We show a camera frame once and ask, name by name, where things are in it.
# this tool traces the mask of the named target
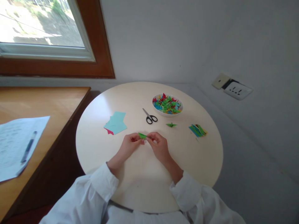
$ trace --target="bowl of origami cranes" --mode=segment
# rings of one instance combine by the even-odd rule
[[[183,103],[171,94],[158,94],[153,97],[152,103],[157,114],[164,117],[175,117],[183,111]]]

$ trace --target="window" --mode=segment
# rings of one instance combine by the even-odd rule
[[[0,74],[114,78],[98,0],[0,0]]]

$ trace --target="origami paper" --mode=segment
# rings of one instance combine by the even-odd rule
[[[141,133],[138,133],[138,134],[139,134],[140,138],[146,139],[146,135],[141,134]]]
[[[166,124],[166,125],[168,125],[171,128],[174,127],[174,126],[177,126],[177,124],[173,124],[172,122],[170,124]]]
[[[153,98],[153,105],[157,110],[166,114],[178,114],[182,111],[180,110],[181,103],[178,103],[174,98],[165,95],[165,93],[163,93],[162,97],[159,95],[159,97]]]
[[[125,115],[126,113],[123,112],[114,112],[114,114],[110,117],[110,120],[104,126],[104,128],[108,131],[108,134],[115,135],[127,129],[127,126],[123,122]]]
[[[195,125],[192,124],[189,128],[197,137],[202,137],[207,135],[207,132],[203,130],[203,128],[199,124],[195,124]]]
[[[110,131],[110,130],[108,130],[108,129],[106,129],[107,131],[108,131],[108,134],[112,134],[112,135],[114,135],[114,133],[112,132],[112,131]]]

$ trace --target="scissors blade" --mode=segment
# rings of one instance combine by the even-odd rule
[[[145,109],[143,108],[143,111],[146,113],[146,115],[150,118],[150,115],[145,111]]]

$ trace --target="wall socket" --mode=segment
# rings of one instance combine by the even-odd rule
[[[226,87],[224,92],[237,100],[242,100],[252,92],[252,89],[240,83],[232,82],[228,87]]]

